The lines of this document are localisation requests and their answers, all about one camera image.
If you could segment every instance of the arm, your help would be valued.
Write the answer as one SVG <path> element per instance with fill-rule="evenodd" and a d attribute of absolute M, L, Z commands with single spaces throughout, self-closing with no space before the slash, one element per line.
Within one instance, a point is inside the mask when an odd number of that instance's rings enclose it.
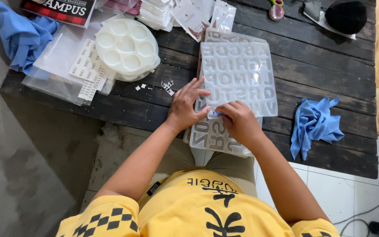
<path fill-rule="evenodd" d="M 254 113 L 241 101 L 217 107 L 224 126 L 256 157 L 277 211 L 288 224 L 322 218 L 329 221 L 308 187 L 266 137 Z"/>
<path fill-rule="evenodd" d="M 138 201 L 144 194 L 163 155 L 179 132 L 207 116 L 210 107 L 195 113 L 192 104 L 210 92 L 198 89 L 204 78 L 194 78 L 175 93 L 168 119 L 156 129 L 118 168 L 102 186 L 92 201 L 105 195 L 123 195 Z"/>

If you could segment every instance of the book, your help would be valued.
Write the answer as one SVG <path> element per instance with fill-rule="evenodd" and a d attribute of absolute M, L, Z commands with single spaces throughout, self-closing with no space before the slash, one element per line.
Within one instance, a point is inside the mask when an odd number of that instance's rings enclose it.
<path fill-rule="evenodd" d="M 23 0 L 21 8 L 79 27 L 88 27 L 96 0 Z"/>

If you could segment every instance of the yellow t-shirt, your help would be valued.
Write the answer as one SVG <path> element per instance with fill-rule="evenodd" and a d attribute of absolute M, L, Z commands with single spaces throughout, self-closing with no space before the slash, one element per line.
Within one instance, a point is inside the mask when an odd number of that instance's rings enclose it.
<path fill-rule="evenodd" d="M 339 236 L 323 219 L 291 228 L 268 204 L 210 170 L 179 171 L 158 185 L 148 189 L 151 198 L 140 212 L 128 197 L 97 198 L 84 213 L 63 220 L 56 237 Z"/>

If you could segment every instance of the concrete wall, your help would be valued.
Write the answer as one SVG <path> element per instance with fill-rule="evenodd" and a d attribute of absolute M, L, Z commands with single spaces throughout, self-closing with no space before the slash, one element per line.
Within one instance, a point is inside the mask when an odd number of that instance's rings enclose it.
<path fill-rule="evenodd" d="M 19 3 L 9 5 L 17 10 Z M 8 64 L 0 44 L 0 86 Z M 54 236 L 62 218 L 77 214 L 101 126 L 0 96 L 0 236 Z"/>

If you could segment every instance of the thigh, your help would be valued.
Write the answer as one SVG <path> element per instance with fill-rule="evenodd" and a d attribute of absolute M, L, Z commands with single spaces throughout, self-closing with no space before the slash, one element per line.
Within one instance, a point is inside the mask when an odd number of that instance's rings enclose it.
<path fill-rule="evenodd" d="M 254 157 L 242 158 L 231 154 L 215 152 L 207 162 L 206 167 L 234 180 L 245 194 L 257 197 L 254 159 Z"/>
<path fill-rule="evenodd" d="M 171 176 L 176 171 L 185 170 L 194 166 L 195 159 L 190 146 L 184 143 L 182 139 L 175 138 L 163 156 L 150 185 Z"/>

